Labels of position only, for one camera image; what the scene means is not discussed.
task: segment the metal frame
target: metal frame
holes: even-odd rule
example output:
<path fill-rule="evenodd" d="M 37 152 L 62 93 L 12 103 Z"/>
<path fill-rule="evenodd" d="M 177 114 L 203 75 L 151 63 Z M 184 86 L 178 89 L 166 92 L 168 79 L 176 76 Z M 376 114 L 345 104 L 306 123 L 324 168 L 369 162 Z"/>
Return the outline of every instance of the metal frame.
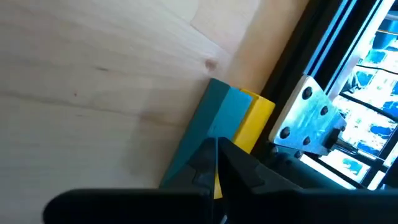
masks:
<path fill-rule="evenodd" d="M 392 0 L 310 0 L 261 93 L 261 96 L 273 101 L 276 106 L 254 146 L 252 155 L 260 160 L 267 155 L 268 152 L 264 148 L 269 149 L 272 146 L 267 142 L 267 137 L 301 76 L 305 74 L 314 77 L 325 93 L 330 93 L 340 73 L 348 69 L 347 64 L 352 63 L 354 54 L 358 54 L 354 50 L 359 41 L 364 36 L 369 37 L 369 31 L 377 30 L 379 24 L 375 20 L 383 20 L 377 12 L 386 11 L 391 5 Z M 385 111 L 375 111 L 398 121 Z M 383 166 L 384 159 L 397 142 L 398 131 L 395 130 L 380 153 L 381 159 L 372 160 L 360 154 L 349 155 L 371 167 L 361 183 L 345 176 L 318 157 L 309 156 L 351 185 L 366 188 L 377 171 L 387 170 L 387 167 Z"/>

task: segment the wooden surface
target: wooden surface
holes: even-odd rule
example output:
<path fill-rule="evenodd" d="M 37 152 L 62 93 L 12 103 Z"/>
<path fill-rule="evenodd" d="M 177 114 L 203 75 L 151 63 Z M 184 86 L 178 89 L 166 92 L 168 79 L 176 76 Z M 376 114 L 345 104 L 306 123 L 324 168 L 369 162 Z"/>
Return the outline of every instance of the wooden surface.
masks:
<path fill-rule="evenodd" d="M 306 2 L 0 1 L 0 222 L 157 187 L 209 78 L 259 92 Z"/>

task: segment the yellow block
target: yellow block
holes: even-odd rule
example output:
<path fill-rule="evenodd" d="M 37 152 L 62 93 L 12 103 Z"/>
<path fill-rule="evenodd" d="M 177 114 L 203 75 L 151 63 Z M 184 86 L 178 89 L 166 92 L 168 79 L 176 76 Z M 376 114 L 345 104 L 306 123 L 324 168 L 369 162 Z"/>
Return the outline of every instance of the yellow block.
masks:
<path fill-rule="evenodd" d="M 275 103 L 248 90 L 241 91 L 252 96 L 253 100 L 234 135 L 233 143 L 250 154 L 275 108 Z M 216 174 L 214 199 L 221 197 L 223 197 L 223 194 L 221 193 L 220 180 L 218 174 Z"/>

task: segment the silver metal plate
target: silver metal plate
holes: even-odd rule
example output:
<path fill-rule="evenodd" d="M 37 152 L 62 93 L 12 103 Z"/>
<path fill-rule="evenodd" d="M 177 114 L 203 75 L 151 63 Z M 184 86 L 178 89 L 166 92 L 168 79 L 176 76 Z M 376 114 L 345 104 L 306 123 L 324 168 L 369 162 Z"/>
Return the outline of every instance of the silver metal plate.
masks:
<path fill-rule="evenodd" d="M 303 92 L 307 87 L 312 88 L 312 95 L 304 100 Z M 327 106 L 328 112 L 321 115 L 324 106 Z M 276 145 L 328 155 L 329 149 L 324 146 L 325 141 L 334 128 L 341 129 L 343 126 L 346 126 L 346 121 L 318 83 L 312 77 L 304 75 L 272 128 L 269 140 Z M 285 127 L 289 127 L 290 134 L 281 138 L 281 131 Z M 306 145 L 304 140 L 307 137 L 310 142 Z"/>

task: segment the teal block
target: teal block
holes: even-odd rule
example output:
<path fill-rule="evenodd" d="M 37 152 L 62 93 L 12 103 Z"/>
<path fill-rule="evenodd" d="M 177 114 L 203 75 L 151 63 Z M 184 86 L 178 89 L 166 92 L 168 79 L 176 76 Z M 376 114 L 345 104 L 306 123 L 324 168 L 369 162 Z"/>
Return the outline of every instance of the teal block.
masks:
<path fill-rule="evenodd" d="M 251 96 L 212 78 L 160 187 L 167 185 L 167 181 L 189 160 L 204 139 L 226 137 L 232 140 L 251 102 Z"/>

